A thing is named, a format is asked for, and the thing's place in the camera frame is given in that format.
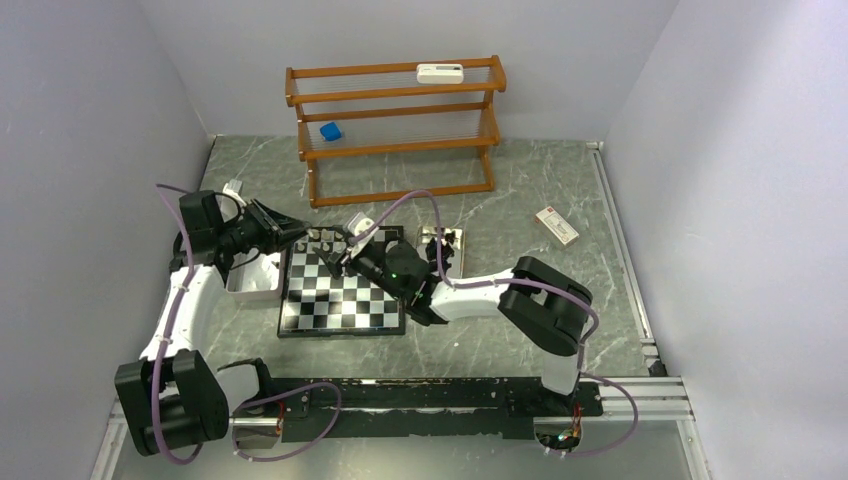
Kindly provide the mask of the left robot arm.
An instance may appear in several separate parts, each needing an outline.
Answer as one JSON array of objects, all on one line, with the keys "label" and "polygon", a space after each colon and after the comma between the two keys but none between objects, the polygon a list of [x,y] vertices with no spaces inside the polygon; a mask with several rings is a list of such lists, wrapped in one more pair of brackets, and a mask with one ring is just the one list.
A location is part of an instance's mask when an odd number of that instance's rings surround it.
[{"label": "left robot arm", "polygon": [[181,191],[166,206],[179,229],[166,300],[150,342],[138,360],[117,368],[114,385],[139,454],[186,465],[229,432],[238,408],[261,416],[275,406],[277,388],[263,360],[212,370],[202,343],[230,274],[241,266],[238,256],[281,253],[310,225],[214,190]]}]

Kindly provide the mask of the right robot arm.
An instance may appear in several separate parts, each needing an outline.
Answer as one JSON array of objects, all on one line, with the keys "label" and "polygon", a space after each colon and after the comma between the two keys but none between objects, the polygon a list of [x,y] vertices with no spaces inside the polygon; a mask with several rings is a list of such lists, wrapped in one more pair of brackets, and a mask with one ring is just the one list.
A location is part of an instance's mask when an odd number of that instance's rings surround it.
[{"label": "right robot arm", "polygon": [[322,242],[313,251],[333,277],[367,279],[423,326],[471,317],[508,320],[543,353],[542,406],[562,414],[576,403],[593,295],[552,266],[523,256],[497,274],[442,279],[406,241],[369,244],[358,254]]}]

